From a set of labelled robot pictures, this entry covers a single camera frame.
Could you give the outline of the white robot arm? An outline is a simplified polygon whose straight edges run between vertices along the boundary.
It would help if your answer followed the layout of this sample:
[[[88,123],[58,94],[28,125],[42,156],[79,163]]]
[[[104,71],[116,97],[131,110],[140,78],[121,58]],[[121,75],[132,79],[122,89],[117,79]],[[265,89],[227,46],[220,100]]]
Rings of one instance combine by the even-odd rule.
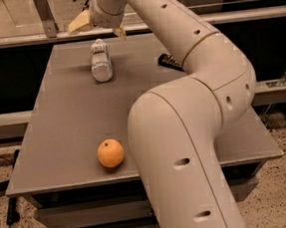
[[[129,113],[130,150],[159,228],[247,228],[214,141],[253,101],[252,64],[177,0],[92,0],[69,31],[117,31],[127,6],[185,72],[142,94]]]

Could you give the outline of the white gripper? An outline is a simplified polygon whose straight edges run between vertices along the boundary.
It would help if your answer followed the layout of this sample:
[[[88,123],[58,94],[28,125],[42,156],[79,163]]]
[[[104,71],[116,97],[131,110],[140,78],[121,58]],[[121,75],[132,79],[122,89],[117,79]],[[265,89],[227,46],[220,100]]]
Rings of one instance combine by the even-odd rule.
[[[127,39],[125,27],[122,24],[125,16],[125,0],[91,0],[90,13],[83,10],[68,25],[68,34],[74,35],[90,31],[93,27],[113,28],[113,33],[123,41]]]

